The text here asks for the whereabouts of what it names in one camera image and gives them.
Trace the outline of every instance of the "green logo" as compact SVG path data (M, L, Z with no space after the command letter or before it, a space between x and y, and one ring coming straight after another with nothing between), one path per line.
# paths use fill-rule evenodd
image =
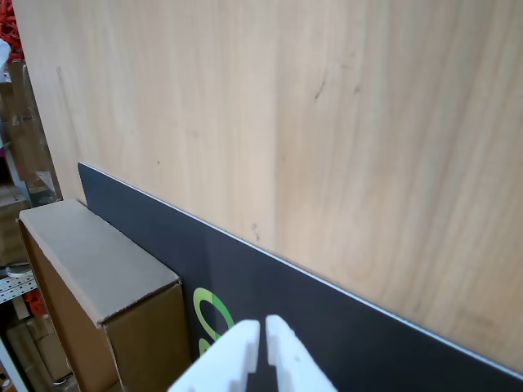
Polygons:
M220 338L220 335L214 331L211 326L208 324L207 321L205 321L205 318L203 318L202 310L200 309L200 303L202 301L207 301L214 305L216 309L221 313L223 318L226 320L227 328L231 329L235 322L233 321L232 317L230 316L229 310L227 310L226 306L223 305L223 302L220 301L220 298L212 294L209 290L206 290L202 287L198 287L196 290L194 290L193 294L193 304L194 304L194 310L196 311L196 315L198 316L198 320L200 324L202 324L203 329L206 333L209 334L209 336L214 340L218 340ZM199 354L200 356L210 347L211 345L205 340L200 339L198 342L199 347Z

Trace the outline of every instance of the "black panel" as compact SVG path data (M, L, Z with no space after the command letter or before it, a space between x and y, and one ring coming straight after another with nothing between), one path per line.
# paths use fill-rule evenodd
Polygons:
M523 390L514 376L184 212L88 166L78 169L88 207L181 276L195 358L200 338L212 342L193 305L203 287L235 322L258 319L263 331L268 314L283 317L339 390ZM202 312L222 334L221 315L207 305ZM248 390L276 390L265 340Z

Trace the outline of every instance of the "wood grain surface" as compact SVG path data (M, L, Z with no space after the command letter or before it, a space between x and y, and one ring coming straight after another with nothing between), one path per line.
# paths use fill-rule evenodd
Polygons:
M523 371L522 1L14 3L65 197L84 161Z

